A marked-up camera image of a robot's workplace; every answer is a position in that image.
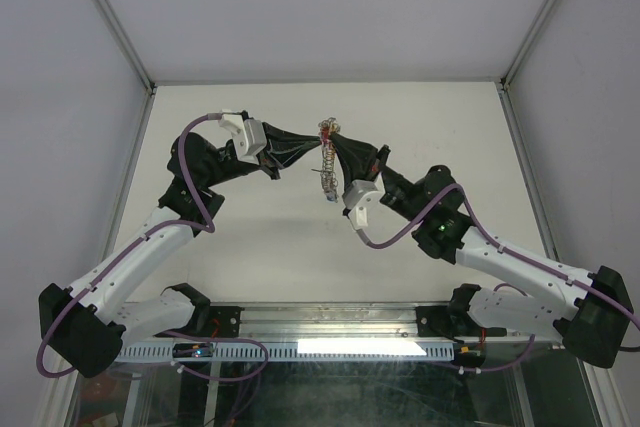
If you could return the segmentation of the metal keyring holder with rings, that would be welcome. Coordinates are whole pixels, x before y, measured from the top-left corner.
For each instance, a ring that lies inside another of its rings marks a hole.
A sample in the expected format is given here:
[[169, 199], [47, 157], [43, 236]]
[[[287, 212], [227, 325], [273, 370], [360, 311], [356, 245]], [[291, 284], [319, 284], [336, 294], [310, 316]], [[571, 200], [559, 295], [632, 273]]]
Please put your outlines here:
[[[335, 117], [329, 117], [321, 121], [318, 124], [318, 128], [318, 136], [320, 134], [320, 131], [325, 129], [329, 130], [332, 135], [334, 133], [339, 133], [341, 126], [337, 122]], [[332, 203], [337, 203], [338, 180], [335, 173], [335, 161], [337, 156], [336, 150], [332, 141], [329, 144], [323, 144], [321, 141], [320, 149], [322, 156], [321, 167], [319, 169], [314, 169], [314, 172], [317, 172], [320, 176], [321, 188], [326, 200]]]

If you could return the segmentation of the red key tag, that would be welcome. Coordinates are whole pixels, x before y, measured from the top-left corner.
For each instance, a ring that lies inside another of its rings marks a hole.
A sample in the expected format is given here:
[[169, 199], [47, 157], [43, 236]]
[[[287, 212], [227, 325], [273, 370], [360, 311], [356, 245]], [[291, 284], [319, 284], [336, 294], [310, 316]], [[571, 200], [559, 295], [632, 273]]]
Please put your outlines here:
[[331, 132], [327, 129], [320, 131], [319, 136], [323, 144], [329, 144], [331, 142], [330, 135], [331, 135]]

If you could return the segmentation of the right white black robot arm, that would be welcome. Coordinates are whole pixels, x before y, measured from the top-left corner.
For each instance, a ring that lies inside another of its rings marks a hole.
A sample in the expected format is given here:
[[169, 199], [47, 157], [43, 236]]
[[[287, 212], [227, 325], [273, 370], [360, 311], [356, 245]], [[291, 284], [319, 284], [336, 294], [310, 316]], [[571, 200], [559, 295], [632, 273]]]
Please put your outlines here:
[[514, 289], [507, 295], [461, 285], [448, 304], [452, 330], [519, 331], [558, 342], [592, 366], [614, 365], [628, 327], [639, 324], [617, 271], [556, 262], [490, 233], [444, 165], [411, 182], [388, 166], [389, 147], [338, 133], [328, 139], [345, 181], [344, 214], [367, 247], [384, 250], [411, 236], [428, 257], [483, 272]]

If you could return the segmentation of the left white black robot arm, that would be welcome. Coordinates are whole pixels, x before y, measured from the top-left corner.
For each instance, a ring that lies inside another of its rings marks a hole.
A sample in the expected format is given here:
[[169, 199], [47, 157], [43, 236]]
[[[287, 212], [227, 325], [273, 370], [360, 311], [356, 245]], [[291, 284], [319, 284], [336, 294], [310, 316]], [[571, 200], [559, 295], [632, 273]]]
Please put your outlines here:
[[254, 172], [277, 180], [281, 170], [320, 144], [317, 136], [281, 130], [245, 111], [191, 121], [171, 147], [168, 189], [128, 244], [67, 287], [50, 284], [39, 295], [39, 374], [54, 375], [44, 363], [46, 349], [68, 362], [71, 371], [91, 378], [136, 342], [172, 331], [204, 332], [210, 301], [187, 283], [167, 287], [148, 301], [128, 299], [174, 252], [201, 233], [214, 233], [214, 217], [224, 202], [214, 186]]

